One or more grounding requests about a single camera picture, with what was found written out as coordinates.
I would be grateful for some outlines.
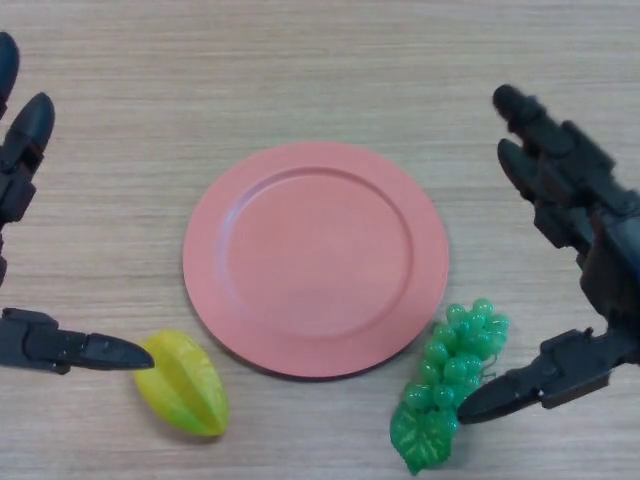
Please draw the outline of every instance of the robotic hand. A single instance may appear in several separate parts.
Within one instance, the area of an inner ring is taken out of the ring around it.
[[[572,122],[555,123],[535,97],[503,85],[493,103],[522,141],[500,141],[502,169],[533,204],[538,230],[556,248],[576,250],[580,286],[607,330],[570,330],[542,342],[531,364],[469,396],[458,411],[463,424],[537,402],[554,408],[607,386],[615,367],[640,363],[640,197],[615,181],[604,151]]]
[[[0,119],[13,90],[20,54],[13,38],[0,32]],[[55,111],[44,93],[33,97],[20,111],[0,146],[0,254],[2,229],[24,216],[36,188],[32,180],[53,131]],[[7,270],[0,256],[0,285]],[[119,338],[58,329],[48,315],[5,308],[0,317],[0,365],[68,373],[72,366],[94,370],[152,368],[143,348]]]

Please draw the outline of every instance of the plate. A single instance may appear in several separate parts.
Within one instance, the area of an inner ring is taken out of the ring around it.
[[[268,371],[327,378],[400,352],[447,283],[438,212],[365,148],[298,143],[224,173],[189,222],[183,273],[195,311],[231,352]]]

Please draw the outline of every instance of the wooden table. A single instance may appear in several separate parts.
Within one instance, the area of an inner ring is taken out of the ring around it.
[[[495,155],[491,94],[513,82],[571,118],[640,185],[640,4],[629,0],[0,0],[22,49],[6,125],[40,90],[57,126],[24,221],[5,233],[2,305],[133,340],[193,335],[233,405],[227,435],[185,440],[131,376],[0,370],[0,478],[409,478],[388,421],[418,347],[364,376],[298,384],[259,375],[191,311],[181,243],[206,187],[248,154],[329,139],[398,162],[450,236],[443,306],[487,296],[514,319],[498,371],[540,341],[604,322],[573,253],[533,227]],[[637,478],[640,375],[562,408],[460,431],[433,479]]]

